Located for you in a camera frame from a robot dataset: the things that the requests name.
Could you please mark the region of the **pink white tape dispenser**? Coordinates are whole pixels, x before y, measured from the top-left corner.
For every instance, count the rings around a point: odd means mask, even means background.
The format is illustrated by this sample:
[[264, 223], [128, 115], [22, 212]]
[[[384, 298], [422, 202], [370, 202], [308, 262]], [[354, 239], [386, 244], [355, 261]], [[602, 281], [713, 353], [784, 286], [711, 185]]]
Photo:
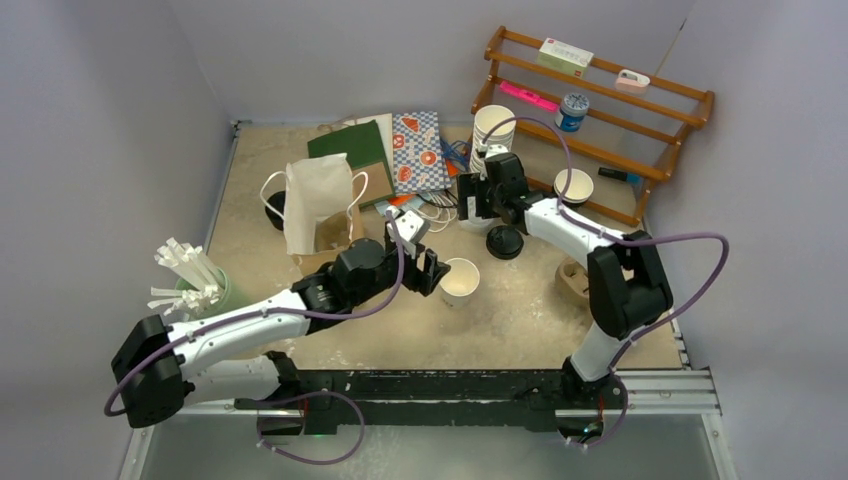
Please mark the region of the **pink white tape dispenser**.
[[645, 94], [650, 85], [651, 79], [648, 76], [630, 69], [620, 70], [614, 82], [614, 88], [617, 91], [631, 95]]

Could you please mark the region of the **wooden shelf rack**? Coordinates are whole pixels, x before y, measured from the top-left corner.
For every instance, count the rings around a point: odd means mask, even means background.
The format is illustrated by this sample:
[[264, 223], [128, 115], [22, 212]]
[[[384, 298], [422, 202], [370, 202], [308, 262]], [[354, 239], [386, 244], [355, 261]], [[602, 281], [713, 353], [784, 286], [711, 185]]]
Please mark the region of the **wooden shelf rack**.
[[[543, 44], [544, 41], [541, 39], [509, 30], [503, 25], [499, 26], [484, 49], [483, 58], [489, 62], [489, 72], [472, 102], [471, 112], [475, 114], [483, 107], [506, 97], [507, 94], [500, 89], [504, 83], [556, 104], [561, 101], [561, 98], [540, 88], [543, 78], [553, 82], [557, 87], [564, 87], [567, 92], [586, 93], [589, 109], [581, 128], [576, 133], [564, 134], [569, 151], [591, 159], [601, 166], [625, 171], [640, 178], [639, 188], [634, 194], [633, 208], [629, 212], [592, 200], [587, 202], [587, 207], [619, 223], [629, 226], [638, 225], [643, 219], [653, 190], [672, 178], [688, 137], [707, 125], [713, 112], [715, 93], [710, 90], [701, 91], [653, 75], [648, 77], [649, 92], [668, 93], [692, 101], [694, 103], [692, 111], [687, 113], [658, 101], [619, 91], [601, 81], [588, 80], [585, 75], [568, 76], [509, 53], [514, 45], [529, 50], [537, 49]], [[616, 106], [626, 106], [629, 114], [648, 112], [668, 119], [677, 130], [675, 133], [666, 133], [648, 126], [644, 121], [637, 121], [624, 114], [615, 114], [606, 106], [609, 102], [613, 102]], [[621, 148], [615, 150], [610, 140], [591, 140], [588, 137], [590, 133], [600, 134], [605, 130], [613, 133], [634, 134], [663, 145], [664, 150], [653, 164], [642, 163], [639, 158], [625, 154]]]

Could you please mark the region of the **white paper cup stack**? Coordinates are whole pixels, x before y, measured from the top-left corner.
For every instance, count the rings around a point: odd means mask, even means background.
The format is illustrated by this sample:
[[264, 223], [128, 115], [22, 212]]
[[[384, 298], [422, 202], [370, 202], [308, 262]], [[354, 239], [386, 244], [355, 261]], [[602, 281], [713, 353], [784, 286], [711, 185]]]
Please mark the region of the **white paper cup stack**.
[[472, 147], [469, 156], [469, 168], [472, 172], [483, 169], [484, 154], [487, 147], [496, 145], [507, 151], [512, 149], [516, 122], [511, 121], [514, 112], [502, 105], [487, 105], [480, 108], [474, 116], [472, 129]]

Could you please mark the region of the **white cup lid stack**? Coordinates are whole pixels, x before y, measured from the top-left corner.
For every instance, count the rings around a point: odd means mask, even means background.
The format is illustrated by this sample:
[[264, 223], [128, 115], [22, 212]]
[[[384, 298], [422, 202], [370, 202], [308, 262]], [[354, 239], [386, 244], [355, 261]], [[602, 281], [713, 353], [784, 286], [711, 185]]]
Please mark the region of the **white cup lid stack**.
[[479, 217], [459, 220], [458, 224], [461, 229], [474, 234], [484, 235], [496, 224], [494, 219], [484, 219]]

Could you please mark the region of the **green cup of stirrers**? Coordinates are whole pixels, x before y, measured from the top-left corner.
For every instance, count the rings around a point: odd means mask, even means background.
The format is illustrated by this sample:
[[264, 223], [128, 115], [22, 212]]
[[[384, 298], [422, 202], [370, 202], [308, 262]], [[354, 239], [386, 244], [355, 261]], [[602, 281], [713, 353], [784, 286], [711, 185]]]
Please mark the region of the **green cup of stirrers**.
[[169, 238], [158, 247], [155, 262], [177, 276], [172, 288], [151, 287], [151, 310], [164, 315], [180, 312], [205, 319], [246, 307], [251, 303], [235, 281], [207, 255], [202, 246]]

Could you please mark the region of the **green paper bag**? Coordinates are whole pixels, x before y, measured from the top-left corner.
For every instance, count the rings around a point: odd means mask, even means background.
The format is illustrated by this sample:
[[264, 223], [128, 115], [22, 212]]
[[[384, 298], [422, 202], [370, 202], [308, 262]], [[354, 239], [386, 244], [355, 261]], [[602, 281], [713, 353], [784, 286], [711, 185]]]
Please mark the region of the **green paper bag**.
[[388, 156], [375, 120], [346, 126], [309, 140], [307, 152], [310, 158], [344, 153], [353, 174], [365, 172], [368, 186], [360, 199], [362, 206], [395, 196]]

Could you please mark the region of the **black blue marker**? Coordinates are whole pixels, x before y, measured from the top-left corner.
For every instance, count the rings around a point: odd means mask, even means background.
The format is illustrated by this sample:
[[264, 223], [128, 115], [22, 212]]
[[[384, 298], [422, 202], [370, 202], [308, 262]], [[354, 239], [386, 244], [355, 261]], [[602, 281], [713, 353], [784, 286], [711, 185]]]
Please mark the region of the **black blue marker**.
[[622, 171], [622, 170], [606, 168], [606, 167], [599, 167], [598, 171], [597, 171], [597, 175], [600, 176], [600, 177], [604, 177], [604, 178], [608, 178], [608, 179], [612, 179], [612, 180], [616, 180], [616, 181], [620, 181], [620, 182], [626, 182], [626, 183], [629, 183], [629, 184], [632, 184], [632, 185], [636, 185], [641, 181], [641, 178], [636, 174], [629, 173], [629, 172]]

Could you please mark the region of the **black cup with white cup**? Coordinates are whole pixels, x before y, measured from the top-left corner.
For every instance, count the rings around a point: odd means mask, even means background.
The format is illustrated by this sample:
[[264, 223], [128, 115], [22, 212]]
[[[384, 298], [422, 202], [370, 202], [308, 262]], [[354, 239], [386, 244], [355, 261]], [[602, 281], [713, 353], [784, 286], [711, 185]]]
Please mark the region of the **black cup with white cup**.
[[553, 191], [556, 196], [564, 192], [565, 204], [571, 208], [585, 205], [594, 192], [594, 181], [585, 171], [572, 168], [561, 170], [555, 177]]

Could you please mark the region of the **white paper coffee cup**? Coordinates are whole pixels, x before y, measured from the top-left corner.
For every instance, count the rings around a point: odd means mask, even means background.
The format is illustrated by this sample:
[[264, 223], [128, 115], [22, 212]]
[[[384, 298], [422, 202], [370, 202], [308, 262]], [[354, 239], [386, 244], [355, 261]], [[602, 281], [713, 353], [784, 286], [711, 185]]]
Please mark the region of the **white paper coffee cup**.
[[466, 305], [477, 291], [481, 275], [477, 266], [465, 258], [447, 261], [448, 273], [439, 282], [442, 300], [452, 308]]

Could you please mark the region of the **single black cup lid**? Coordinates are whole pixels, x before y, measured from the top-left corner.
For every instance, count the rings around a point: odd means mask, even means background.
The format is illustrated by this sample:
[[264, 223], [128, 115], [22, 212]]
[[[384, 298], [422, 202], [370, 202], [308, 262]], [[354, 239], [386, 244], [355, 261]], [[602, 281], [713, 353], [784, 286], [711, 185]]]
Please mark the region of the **single black cup lid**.
[[512, 260], [524, 248], [522, 234], [512, 226], [499, 225], [486, 235], [485, 246], [491, 256], [500, 260]]

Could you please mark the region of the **blue checkered paper bag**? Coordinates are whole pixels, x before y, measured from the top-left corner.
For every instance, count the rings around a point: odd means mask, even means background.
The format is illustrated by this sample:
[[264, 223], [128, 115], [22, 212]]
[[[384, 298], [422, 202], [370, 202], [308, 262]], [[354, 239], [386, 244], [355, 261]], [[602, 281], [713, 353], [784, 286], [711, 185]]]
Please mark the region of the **blue checkered paper bag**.
[[452, 186], [440, 143], [438, 115], [434, 111], [387, 113], [373, 118], [387, 156], [392, 194], [375, 204], [382, 213], [393, 199], [403, 197], [402, 207], [416, 211], [435, 209], [425, 216], [433, 232], [444, 230], [455, 219], [446, 191]]

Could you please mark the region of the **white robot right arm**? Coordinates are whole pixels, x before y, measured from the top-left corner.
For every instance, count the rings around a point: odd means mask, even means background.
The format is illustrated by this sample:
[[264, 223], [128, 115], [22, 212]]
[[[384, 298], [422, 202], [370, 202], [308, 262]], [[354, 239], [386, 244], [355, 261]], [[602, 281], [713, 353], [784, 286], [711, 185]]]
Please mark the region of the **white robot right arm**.
[[457, 180], [460, 219], [499, 218], [559, 248], [587, 273], [593, 324], [565, 360], [561, 381], [564, 399], [584, 407], [599, 396], [600, 380], [608, 377], [626, 341], [672, 306], [657, 249], [644, 231], [606, 230], [553, 192], [531, 189], [513, 153], [496, 154], [484, 165], [485, 173], [464, 173]]

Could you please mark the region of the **pink highlighter pen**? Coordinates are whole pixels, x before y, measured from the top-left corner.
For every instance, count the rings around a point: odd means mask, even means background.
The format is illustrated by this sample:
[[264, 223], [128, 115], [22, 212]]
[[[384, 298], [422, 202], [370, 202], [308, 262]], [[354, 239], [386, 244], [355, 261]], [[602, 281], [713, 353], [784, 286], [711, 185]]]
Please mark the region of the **pink highlighter pen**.
[[527, 89], [519, 88], [505, 80], [502, 80], [498, 84], [498, 89], [509, 96], [547, 112], [555, 113], [559, 109], [558, 103], [549, 101], [539, 94], [533, 93]]

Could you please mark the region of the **small black lid stack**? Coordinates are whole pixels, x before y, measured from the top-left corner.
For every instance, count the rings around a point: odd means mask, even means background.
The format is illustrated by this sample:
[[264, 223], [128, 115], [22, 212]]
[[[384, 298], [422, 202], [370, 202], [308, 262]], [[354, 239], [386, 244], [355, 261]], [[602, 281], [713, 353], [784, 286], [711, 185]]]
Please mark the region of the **small black lid stack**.
[[271, 225], [278, 231], [283, 231], [284, 216], [283, 210], [286, 203], [286, 192], [278, 191], [272, 194], [265, 202], [265, 213]]

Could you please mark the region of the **brown kraft paper bag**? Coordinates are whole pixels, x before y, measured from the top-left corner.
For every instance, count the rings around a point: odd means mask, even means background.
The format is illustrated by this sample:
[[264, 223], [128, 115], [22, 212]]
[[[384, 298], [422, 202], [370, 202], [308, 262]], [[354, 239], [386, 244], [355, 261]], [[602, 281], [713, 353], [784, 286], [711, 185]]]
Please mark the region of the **brown kraft paper bag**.
[[302, 275], [310, 275], [363, 236], [359, 202], [368, 175], [353, 174], [344, 153], [302, 159], [269, 175], [259, 190], [264, 206], [265, 190], [278, 176], [285, 180], [287, 253]]

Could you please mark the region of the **blue lidded jar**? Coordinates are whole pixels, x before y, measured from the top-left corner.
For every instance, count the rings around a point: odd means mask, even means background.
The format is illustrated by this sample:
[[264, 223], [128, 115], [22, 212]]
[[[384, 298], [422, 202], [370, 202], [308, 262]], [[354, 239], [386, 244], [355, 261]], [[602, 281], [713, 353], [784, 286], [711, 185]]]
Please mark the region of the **blue lidded jar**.
[[555, 116], [555, 125], [564, 132], [577, 132], [589, 111], [590, 101], [581, 93], [565, 95]]

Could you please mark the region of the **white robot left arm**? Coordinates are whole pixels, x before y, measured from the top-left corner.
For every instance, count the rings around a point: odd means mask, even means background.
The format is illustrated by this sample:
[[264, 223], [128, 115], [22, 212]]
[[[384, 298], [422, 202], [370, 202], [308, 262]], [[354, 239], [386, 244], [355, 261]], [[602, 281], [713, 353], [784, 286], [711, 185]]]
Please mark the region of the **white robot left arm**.
[[158, 424], [200, 391], [197, 376], [231, 356], [280, 339], [329, 329], [379, 312], [362, 306], [401, 288], [430, 295], [450, 272], [426, 247], [405, 249], [364, 238], [332, 262], [270, 298], [206, 319], [167, 324], [159, 314], [140, 319], [111, 360], [115, 389], [103, 413], [126, 417], [133, 428]]

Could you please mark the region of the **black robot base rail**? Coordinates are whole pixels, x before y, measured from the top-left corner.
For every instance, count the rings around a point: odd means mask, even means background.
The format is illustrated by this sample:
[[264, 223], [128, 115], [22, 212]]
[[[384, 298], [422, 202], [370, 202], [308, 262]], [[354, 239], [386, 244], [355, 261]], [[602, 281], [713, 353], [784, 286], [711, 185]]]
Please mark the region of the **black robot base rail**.
[[607, 375], [584, 383], [574, 369], [306, 370], [270, 355], [277, 384], [264, 397], [237, 396], [238, 410], [292, 410], [303, 433], [334, 434], [342, 425], [520, 427], [590, 439], [605, 414], [625, 406], [622, 382]]

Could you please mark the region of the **white green box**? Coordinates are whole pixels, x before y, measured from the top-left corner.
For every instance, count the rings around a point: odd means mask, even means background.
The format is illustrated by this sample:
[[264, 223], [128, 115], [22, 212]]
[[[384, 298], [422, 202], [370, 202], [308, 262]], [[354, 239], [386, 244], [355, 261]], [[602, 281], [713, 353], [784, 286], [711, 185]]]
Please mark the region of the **white green box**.
[[593, 59], [591, 51], [546, 38], [538, 49], [535, 63], [571, 77], [583, 78]]

